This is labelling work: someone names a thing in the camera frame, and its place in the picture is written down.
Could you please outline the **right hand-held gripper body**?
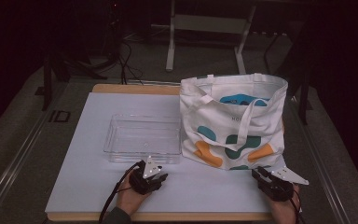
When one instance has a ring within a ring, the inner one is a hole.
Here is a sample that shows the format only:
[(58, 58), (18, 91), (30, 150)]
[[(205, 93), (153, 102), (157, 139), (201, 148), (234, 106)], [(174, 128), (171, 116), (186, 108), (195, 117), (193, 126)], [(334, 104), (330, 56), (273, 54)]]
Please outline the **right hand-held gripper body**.
[(294, 194), (294, 184), (309, 184), (307, 179), (298, 175), (286, 166), (276, 170), (267, 171), (269, 172), (268, 176), (262, 176), (260, 174), (260, 180), (256, 180), (257, 186), (275, 202), (285, 202), (291, 199)]

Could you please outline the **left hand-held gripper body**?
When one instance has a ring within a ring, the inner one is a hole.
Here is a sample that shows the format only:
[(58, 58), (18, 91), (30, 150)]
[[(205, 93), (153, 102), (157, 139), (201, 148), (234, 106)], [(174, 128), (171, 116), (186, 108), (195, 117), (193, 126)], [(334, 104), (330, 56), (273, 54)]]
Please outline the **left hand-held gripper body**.
[(146, 161), (140, 161), (138, 167), (130, 175), (131, 188), (143, 195), (152, 192), (151, 184), (159, 182), (156, 177), (163, 175), (161, 169), (162, 167), (157, 165), (151, 156)]

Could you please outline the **clear plastic tray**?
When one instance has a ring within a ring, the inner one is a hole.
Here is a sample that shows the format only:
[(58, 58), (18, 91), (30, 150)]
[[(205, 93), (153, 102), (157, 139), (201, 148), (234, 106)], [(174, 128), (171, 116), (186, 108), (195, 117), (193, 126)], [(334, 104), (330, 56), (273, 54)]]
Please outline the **clear plastic tray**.
[(176, 164), (181, 157), (181, 120), (116, 114), (111, 118), (103, 151), (113, 162), (151, 157), (156, 163)]

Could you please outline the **white patterned tote bag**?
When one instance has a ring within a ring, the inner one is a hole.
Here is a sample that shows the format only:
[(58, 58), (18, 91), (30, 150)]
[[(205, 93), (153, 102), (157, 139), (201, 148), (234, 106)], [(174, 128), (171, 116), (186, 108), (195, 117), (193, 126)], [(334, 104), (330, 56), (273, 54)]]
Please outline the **white patterned tote bag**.
[[(271, 167), (283, 162), (282, 112), (288, 82), (251, 74), (192, 77), (181, 81), (183, 155), (224, 170)], [(224, 96), (268, 98), (266, 106), (220, 103)]]

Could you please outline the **person's left hand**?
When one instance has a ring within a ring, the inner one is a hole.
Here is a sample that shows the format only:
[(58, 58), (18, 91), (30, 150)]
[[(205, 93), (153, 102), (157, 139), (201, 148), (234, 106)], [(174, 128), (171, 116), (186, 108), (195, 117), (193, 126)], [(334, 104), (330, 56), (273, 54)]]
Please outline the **person's left hand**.
[(150, 196), (134, 191), (129, 183), (122, 183), (119, 187), (116, 207), (123, 210), (129, 216), (133, 215), (142, 205), (142, 203)]

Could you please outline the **person's right hand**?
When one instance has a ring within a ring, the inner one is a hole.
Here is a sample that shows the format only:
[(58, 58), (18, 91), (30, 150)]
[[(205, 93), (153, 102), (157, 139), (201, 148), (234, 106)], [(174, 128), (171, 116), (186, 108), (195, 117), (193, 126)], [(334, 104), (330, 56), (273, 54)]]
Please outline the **person's right hand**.
[(275, 202), (267, 198), (273, 220), (276, 224), (296, 224), (296, 214), (301, 206), (299, 199), (300, 187), (294, 185), (294, 191), (295, 193), (290, 201)]

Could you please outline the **white table mat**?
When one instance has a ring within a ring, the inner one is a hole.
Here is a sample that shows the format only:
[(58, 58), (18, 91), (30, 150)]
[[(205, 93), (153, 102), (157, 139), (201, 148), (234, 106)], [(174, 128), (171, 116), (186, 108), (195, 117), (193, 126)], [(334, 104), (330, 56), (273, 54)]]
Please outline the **white table mat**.
[[(176, 95), (90, 93), (62, 164), (46, 212), (96, 219), (115, 184), (131, 164), (111, 162), (103, 152), (111, 118), (119, 113), (179, 114)], [(135, 220), (184, 220), (269, 214), (265, 194), (248, 171), (225, 171), (182, 157), (164, 164), (162, 187), (143, 203)]]

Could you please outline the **black metal stand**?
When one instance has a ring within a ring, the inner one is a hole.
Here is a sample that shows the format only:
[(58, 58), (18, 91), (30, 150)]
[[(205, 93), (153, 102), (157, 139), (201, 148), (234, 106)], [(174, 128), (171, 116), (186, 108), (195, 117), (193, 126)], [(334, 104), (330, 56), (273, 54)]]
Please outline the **black metal stand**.
[[(268, 52), (281, 36), (286, 36), (291, 41), (292, 46), (283, 57), (282, 63), (276, 69), (271, 70), (268, 61)], [(267, 34), (267, 37), (271, 37), (272, 40), (263, 54), (266, 69), (270, 74), (283, 77), (288, 81), (288, 95), (291, 98), (296, 98), (298, 104), (298, 116), (303, 124), (307, 124), (306, 115), (310, 85), (310, 72), (306, 71), (306, 67), (309, 64), (304, 58), (307, 51), (300, 46), (301, 41), (298, 38), (299, 34), (289, 35), (288, 33), (278, 32)]]
[(55, 74), (59, 81), (68, 82), (70, 74), (67, 69), (67, 64), (72, 65), (74, 68), (85, 73), (87, 76), (94, 79), (105, 79), (105, 77), (94, 73), (86, 65), (71, 59), (64, 53), (51, 51), (44, 58), (44, 75), (43, 75), (43, 88), (42, 95), (44, 96), (43, 111), (46, 111), (52, 101), (52, 74)]

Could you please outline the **black rectangular floor bracket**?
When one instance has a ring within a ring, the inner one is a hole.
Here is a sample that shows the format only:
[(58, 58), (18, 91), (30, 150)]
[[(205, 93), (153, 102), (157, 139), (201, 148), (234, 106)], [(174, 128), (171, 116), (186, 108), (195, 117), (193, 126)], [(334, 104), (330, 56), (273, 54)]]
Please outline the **black rectangular floor bracket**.
[(69, 111), (53, 110), (48, 121), (49, 122), (68, 122), (71, 117)]

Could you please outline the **white metal desk frame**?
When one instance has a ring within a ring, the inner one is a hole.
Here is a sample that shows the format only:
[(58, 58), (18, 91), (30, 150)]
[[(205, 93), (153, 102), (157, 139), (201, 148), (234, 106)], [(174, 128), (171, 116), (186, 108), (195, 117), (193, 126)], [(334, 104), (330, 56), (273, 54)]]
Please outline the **white metal desk frame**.
[(188, 30), (210, 33), (236, 34), (241, 36), (241, 42), (234, 48), (234, 55), (240, 74), (245, 74), (244, 59), (242, 58), (243, 48), (248, 35), (250, 34), (251, 24), (255, 15), (256, 6), (250, 6), (245, 19), (220, 18), (198, 15), (177, 14), (175, 12), (175, 0), (171, 0), (170, 13), (170, 39), (165, 70), (171, 72), (174, 66), (175, 55), (175, 31)]

